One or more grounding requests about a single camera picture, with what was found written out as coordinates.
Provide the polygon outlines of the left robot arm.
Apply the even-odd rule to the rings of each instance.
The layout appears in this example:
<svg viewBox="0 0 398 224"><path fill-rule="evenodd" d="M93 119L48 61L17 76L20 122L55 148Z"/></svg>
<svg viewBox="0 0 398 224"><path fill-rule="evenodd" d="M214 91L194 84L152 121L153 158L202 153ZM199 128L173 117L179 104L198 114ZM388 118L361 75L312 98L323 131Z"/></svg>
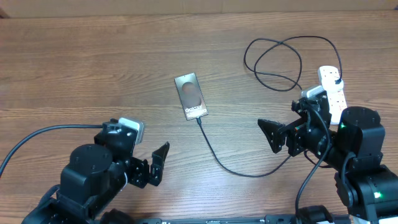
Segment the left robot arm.
<svg viewBox="0 0 398 224"><path fill-rule="evenodd" d="M127 184L143 189L158 186L170 144L152 153L152 164L133 156L142 141L143 123L125 118L103 123L92 144L70 154L69 163L38 206L23 220L28 224L48 223L134 223L130 215L104 209Z"/></svg>

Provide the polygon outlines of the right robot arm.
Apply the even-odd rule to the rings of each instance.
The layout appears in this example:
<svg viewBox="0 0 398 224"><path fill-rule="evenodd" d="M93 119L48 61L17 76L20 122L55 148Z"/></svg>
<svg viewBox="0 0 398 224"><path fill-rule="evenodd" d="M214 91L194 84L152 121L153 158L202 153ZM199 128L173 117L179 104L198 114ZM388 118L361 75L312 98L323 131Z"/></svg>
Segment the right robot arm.
<svg viewBox="0 0 398 224"><path fill-rule="evenodd" d="M377 111L352 106L343 110L338 129L329 129L331 114L326 96L292 102L300 117L290 124L257 121L274 153L287 146L290 156L311 152L336 170L340 200L355 218L379 223L397 217L397 175L381 163L385 129Z"/></svg>

